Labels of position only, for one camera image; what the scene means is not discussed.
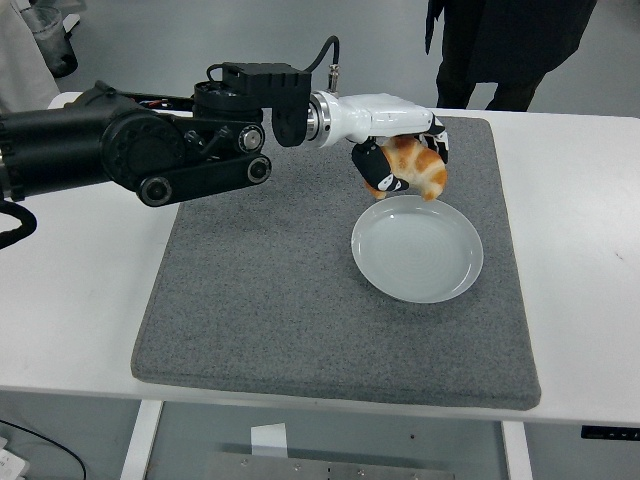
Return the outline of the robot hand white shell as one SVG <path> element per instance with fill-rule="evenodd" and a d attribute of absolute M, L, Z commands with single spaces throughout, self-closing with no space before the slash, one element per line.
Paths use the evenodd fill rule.
<path fill-rule="evenodd" d="M 447 131 L 434 113 L 389 94 L 316 94 L 317 145 L 346 139 L 352 162 L 378 200 L 410 187 L 426 201 L 443 192 L 448 174 Z"/>

